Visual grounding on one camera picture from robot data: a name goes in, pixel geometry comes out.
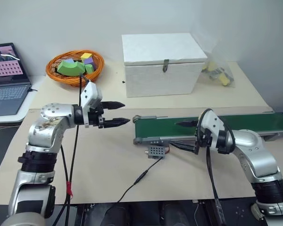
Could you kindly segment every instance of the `woven basket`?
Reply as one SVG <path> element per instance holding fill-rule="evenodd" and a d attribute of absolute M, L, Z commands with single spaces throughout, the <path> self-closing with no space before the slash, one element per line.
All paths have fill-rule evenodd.
<path fill-rule="evenodd" d="M 100 73 L 102 72 L 105 62 L 104 62 L 103 57 L 99 53 L 91 51 L 91 50 L 75 50 L 75 51 L 70 51 L 70 52 L 56 56 L 55 58 L 50 60 L 49 63 L 46 65 L 47 75 L 55 81 L 59 81 L 59 82 L 62 82 L 62 83 L 65 83 L 71 86 L 77 86 L 77 87 L 80 86 L 79 76 L 77 77 L 66 76 L 66 75 L 57 73 L 56 71 L 57 71 L 58 65 L 60 64 L 62 60 L 66 60 L 69 58 L 72 58 L 73 60 L 81 60 L 81 55 L 83 53 L 92 53 L 92 58 L 97 68 L 93 73 L 85 74 L 85 77 L 95 82 L 97 78 L 99 77 Z M 82 79 L 82 86 L 85 86 L 85 85 L 86 85 L 85 80 Z"/>

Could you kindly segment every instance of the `green foam block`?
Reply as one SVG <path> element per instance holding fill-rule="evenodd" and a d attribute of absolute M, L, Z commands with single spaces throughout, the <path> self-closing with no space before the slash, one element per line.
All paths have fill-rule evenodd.
<path fill-rule="evenodd" d="M 81 62 L 69 63 L 62 61 L 58 65 L 58 72 L 67 76 L 79 76 L 80 74 L 85 73 L 85 66 Z"/>
<path fill-rule="evenodd" d="M 85 68 L 86 68 L 87 74 L 90 74 L 90 73 L 94 72 L 94 69 L 93 69 L 92 65 L 85 65 Z"/>

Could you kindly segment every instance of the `white box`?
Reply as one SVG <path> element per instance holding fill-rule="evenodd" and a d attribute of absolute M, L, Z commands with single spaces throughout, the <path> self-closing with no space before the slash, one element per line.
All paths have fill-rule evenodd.
<path fill-rule="evenodd" d="M 126 34 L 122 40 L 127 97 L 193 91 L 207 56 L 189 33 Z"/>

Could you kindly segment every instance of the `laptop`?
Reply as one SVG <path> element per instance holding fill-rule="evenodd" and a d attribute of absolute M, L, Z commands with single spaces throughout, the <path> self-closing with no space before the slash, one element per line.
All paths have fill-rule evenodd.
<path fill-rule="evenodd" d="M 17 114 L 31 86 L 14 44 L 0 44 L 0 116 Z"/>

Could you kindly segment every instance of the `table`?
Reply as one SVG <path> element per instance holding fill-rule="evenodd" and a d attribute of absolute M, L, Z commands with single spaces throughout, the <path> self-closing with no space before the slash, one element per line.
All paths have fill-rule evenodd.
<path fill-rule="evenodd" d="M 31 76 L 29 77 L 32 83 L 32 89 L 38 90 L 40 85 L 42 84 L 45 76 Z M 23 101 L 21 107 L 19 108 L 17 114 L 14 115 L 4 115 L 0 116 L 0 123 L 10 123 L 10 122 L 20 122 L 22 121 L 28 110 L 31 102 L 33 101 L 34 97 L 36 96 L 36 91 L 28 92 L 25 100 Z"/>
<path fill-rule="evenodd" d="M 98 85 L 102 89 L 104 100 L 121 101 L 126 104 L 126 108 L 105 111 L 104 117 L 106 119 L 132 118 L 136 114 L 170 117 L 196 116 L 209 106 L 213 106 L 217 114 L 270 111 L 271 108 L 257 93 L 238 65 L 231 63 L 230 67 L 237 82 L 236 88 L 205 85 L 204 81 L 200 81 L 196 84 L 194 95 L 126 98 L 124 87 L 121 87 L 124 77 L 120 72 L 121 67 L 108 63 Z M 105 76 L 108 75 L 111 76 L 111 79 L 105 80 Z M 114 82 L 117 81 L 120 84 L 115 83 L 113 90 L 108 89 L 112 88 Z M 210 90 L 216 91 L 218 95 L 209 93 Z M 77 96 L 76 88 L 67 88 L 48 78 L 45 79 L 31 105 L 32 109 L 29 110 L 14 136 L 0 166 L 0 204 L 7 204 L 9 201 L 17 169 L 21 166 L 17 163 L 17 157 L 25 151 L 29 127 L 39 117 L 39 110 L 33 108 L 40 108 L 50 102 L 74 104 L 77 102 Z M 195 96 L 202 97 L 202 99 L 198 100 Z M 65 132 L 63 139 L 68 167 L 70 167 L 74 135 L 75 129 L 69 129 Z M 134 124 L 132 122 L 119 128 L 80 128 L 74 167 L 72 203 L 115 202 L 126 188 L 154 162 L 152 159 L 147 159 L 144 147 L 133 145 L 133 138 Z M 278 160 L 283 174 L 283 139 L 266 143 L 266 148 Z M 213 153 L 212 165 L 220 198 L 254 196 L 251 185 L 234 155 Z M 57 187 L 56 204 L 61 204 L 64 202 L 66 186 L 60 154 L 55 170 L 53 185 Z M 213 193 L 207 173 L 205 151 L 201 150 L 199 155 L 194 155 L 171 147 L 170 154 L 155 165 L 147 176 L 127 193 L 123 201 L 209 198 L 213 198 Z"/>

